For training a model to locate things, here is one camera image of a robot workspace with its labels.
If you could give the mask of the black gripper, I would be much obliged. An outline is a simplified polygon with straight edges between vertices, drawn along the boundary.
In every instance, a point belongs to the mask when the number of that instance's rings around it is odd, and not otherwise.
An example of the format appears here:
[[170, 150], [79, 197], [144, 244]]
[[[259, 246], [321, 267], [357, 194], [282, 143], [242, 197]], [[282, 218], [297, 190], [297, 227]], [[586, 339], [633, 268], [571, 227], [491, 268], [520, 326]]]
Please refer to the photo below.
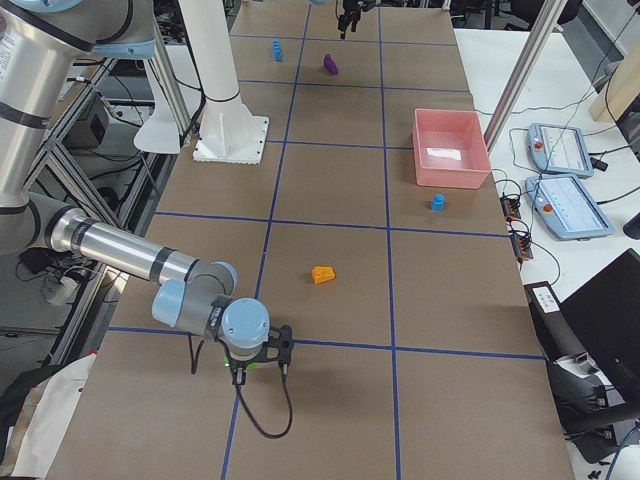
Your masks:
[[362, 14], [373, 8], [372, 1], [344, 0], [343, 11], [337, 16], [337, 28], [339, 37], [345, 39], [348, 32], [355, 33]]
[[256, 368], [255, 361], [238, 360], [230, 356], [225, 357], [225, 366], [229, 369], [233, 385], [244, 385], [248, 370]]

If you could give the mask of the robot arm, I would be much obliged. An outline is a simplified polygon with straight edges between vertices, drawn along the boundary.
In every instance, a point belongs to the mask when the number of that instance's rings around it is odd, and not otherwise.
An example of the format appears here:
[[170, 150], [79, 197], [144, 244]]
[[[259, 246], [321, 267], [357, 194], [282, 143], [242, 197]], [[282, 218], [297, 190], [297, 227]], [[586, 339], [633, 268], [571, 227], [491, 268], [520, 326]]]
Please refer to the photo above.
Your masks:
[[30, 186], [56, 146], [51, 129], [58, 95], [72, 64], [93, 55], [152, 59], [163, 55], [149, 1], [5, 1], [1, 14], [1, 250], [30, 247], [70, 251], [139, 279], [158, 292], [153, 317], [172, 328], [217, 342], [234, 384], [247, 367], [267, 360], [274, 341], [266, 308], [233, 299], [234, 268], [208, 264], [122, 230], [77, 164], [63, 159], [55, 175], [72, 202]]

